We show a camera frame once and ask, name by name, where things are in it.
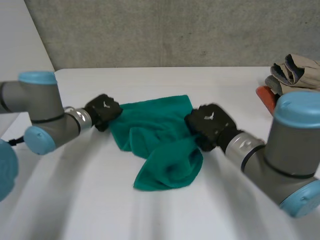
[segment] beige cloth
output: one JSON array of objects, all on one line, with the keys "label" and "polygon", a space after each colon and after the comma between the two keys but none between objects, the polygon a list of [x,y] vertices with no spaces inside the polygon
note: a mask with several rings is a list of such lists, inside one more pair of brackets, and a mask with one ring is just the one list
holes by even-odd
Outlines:
[{"label": "beige cloth", "polygon": [[281,87],[289,86],[295,88],[316,89],[315,91],[317,92],[320,89],[319,61],[314,61],[295,54],[289,54],[285,57],[284,63],[275,63],[271,67],[270,71],[271,74],[279,80]]},{"label": "beige cloth", "polygon": [[280,82],[280,85],[282,89],[282,94],[287,94],[291,92],[320,92],[320,88],[294,87],[284,85],[282,82]]}]

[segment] black band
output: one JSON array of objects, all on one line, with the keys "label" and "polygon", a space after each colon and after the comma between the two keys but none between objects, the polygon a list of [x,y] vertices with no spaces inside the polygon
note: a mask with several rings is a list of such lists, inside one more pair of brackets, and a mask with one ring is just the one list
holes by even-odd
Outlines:
[{"label": "black band", "polygon": [[49,122],[53,122],[53,121],[57,121],[59,119],[62,119],[65,116],[65,113],[53,117],[53,118],[49,118],[49,119],[44,119],[44,120],[31,120],[31,123],[33,124],[45,124],[45,123],[49,123]]},{"label": "black band", "polygon": [[66,115],[69,115],[70,117],[72,117],[73,118],[73,120],[75,121],[75,123],[76,123],[76,125],[78,126],[78,135],[80,134],[80,132],[81,132],[81,126],[80,126],[80,123],[78,122],[78,120],[76,119],[76,117],[75,116],[73,116],[73,115],[71,115],[71,114],[69,114],[69,113],[66,113]]},{"label": "black band", "polygon": [[4,108],[4,110],[6,110],[8,113],[12,113],[12,111],[8,108],[4,100],[4,95],[3,95],[4,86],[5,86],[5,83],[0,85],[0,104]]},{"label": "black band", "polygon": [[246,164],[248,162],[248,160],[251,158],[251,156],[257,152],[258,150],[260,149],[263,149],[265,147],[265,145],[259,145],[259,146],[256,146],[254,149],[252,149],[246,156],[245,158],[243,159],[242,163],[241,163],[241,171],[244,172],[245,171],[245,167],[246,167]]},{"label": "black band", "polygon": [[271,168],[272,170],[274,170],[278,174],[284,175],[284,176],[289,177],[289,178],[293,178],[293,179],[309,179],[309,178],[312,178],[316,174],[315,172],[311,173],[311,174],[307,174],[307,175],[290,174],[290,173],[281,171],[281,170],[275,168],[274,166],[272,166],[265,157],[263,159],[264,159],[265,164],[269,168]]}]

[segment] black cable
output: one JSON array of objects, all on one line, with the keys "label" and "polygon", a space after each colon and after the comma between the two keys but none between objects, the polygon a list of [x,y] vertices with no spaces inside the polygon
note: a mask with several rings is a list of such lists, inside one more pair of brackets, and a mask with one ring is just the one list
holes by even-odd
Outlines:
[{"label": "black cable", "polygon": [[7,143],[10,144],[11,146],[16,146],[17,144],[24,143],[24,136],[19,137],[18,139],[11,139]]}]

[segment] folded fabric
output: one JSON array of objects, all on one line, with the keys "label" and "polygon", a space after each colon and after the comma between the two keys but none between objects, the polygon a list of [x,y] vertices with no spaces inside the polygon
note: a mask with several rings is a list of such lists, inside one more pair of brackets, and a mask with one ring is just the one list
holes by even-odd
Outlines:
[{"label": "folded fabric", "polygon": [[288,86],[280,82],[274,76],[270,75],[265,79],[265,85],[267,85],[274,94],[279,94],[282,96],[283,94],[291,93],[291,92],[319,92],[320,88],[307,88],[307,87],[294,87]]},{"label": "folded fabric", "polygon": [[198,175],[203,156],[184,117],[192,111],[187,95],[121,105],[110,123],[118,147],[146,159],[133,187],[143,191],[182,188]]},{"label": "folded fabric", "polygon": [[284,63],[273,64],[271,74],[283,85],[298,88],[320,88],[320,62],[289,54]]}]

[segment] gray concrete wall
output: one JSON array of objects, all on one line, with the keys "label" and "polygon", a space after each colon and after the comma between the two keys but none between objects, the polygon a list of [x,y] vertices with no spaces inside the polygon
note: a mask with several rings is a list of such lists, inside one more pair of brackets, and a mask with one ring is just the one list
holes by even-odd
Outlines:
[{"label": "gray concrete wall", "polygon": [[319,0],[25,0],[56,70],[320,60]]}]

